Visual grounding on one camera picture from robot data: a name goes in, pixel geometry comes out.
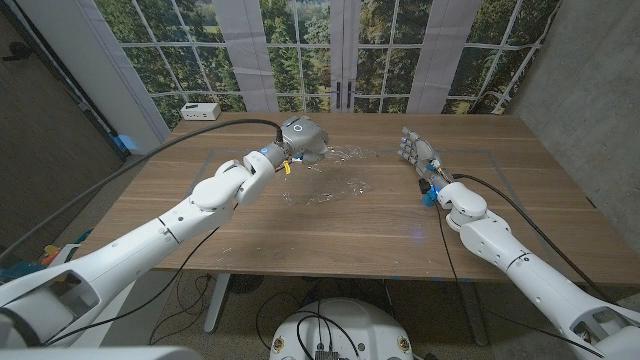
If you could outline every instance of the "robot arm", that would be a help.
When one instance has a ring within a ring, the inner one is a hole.
[[[512,234],[486,201],[453,181],[433,147],[408,130],[400,156],[429,181],[433,196],[451,209],[447,224],[460,233],[464,246],[493,264],[527,296],[565,338],[591,349],[570,345],[579,359],[635,359],[640,352],[640,314],[596,299],[533,254]]]
[[[309,164],[324,158],[328,135],[310,118],[289,119],[282,133],[283,143],[252,151],[243,164],[222,164],[174,208],[103,248],[0,286],[0,325],[3,318],[13,324],[4,332],[0,326],[0,348],[43,344],[90,325],[120,291],[186,240],[228,223],[234,200],[256,201],[287,158],[302,153]],[[68,346],[80,335],[56,345]]]

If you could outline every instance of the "table top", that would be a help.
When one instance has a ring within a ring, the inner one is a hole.
[[[223,113],[218,121],[287,113]],[[396,150],[406,126],[440,151],[452,173],[495,185],[524,206],[554,243],[595,282],[640,284],[640,258],[517,117],[493,115],[310,114],[329,133],[331,153],[312,167],[294,163],[258,201],[241,206],[185,269],[224,273],[451,280],[434,207],[421,204],[418,175]],[[183,121],[168,140],[210,125]],[[161,215],[213,176],[224,161],[272,141],[263,125],[202,134],[152,158],[84,241],[77,256],[106,245]],[[578,276],[495,193],[463,180],[512,227],[514,236],[566,276]],[[505,281],[470,253],[443,220],[458,277]],[[198,239],[158,269],[177,269]]]

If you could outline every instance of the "glass door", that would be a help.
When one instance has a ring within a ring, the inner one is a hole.
[[[329,0],[260,0],[278,108],[331,109]]]
[[[357,54],[346,66],[343,111],[404,113],[420,57],[430,0],[355,1],[359,13]],[[353,38],[355,34],[346,34]]]

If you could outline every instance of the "window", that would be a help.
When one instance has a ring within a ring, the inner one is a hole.
[[[280,111],[329,112],[329,0],[260,0]]]
[[[200,0],[96,0],[170,129],[186,102],[246,111],[213,4]]]
[[[407,111],[431,1],[364,0],[355,112]]]
[[[484,0],[462,51],[443,114],[496,113],[511,100],[558,0]]]

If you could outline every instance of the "white box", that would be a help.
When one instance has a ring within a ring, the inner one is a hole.
[[[218,103],[186,103],[182,109],[185,120],[215,120],[220,115]]]

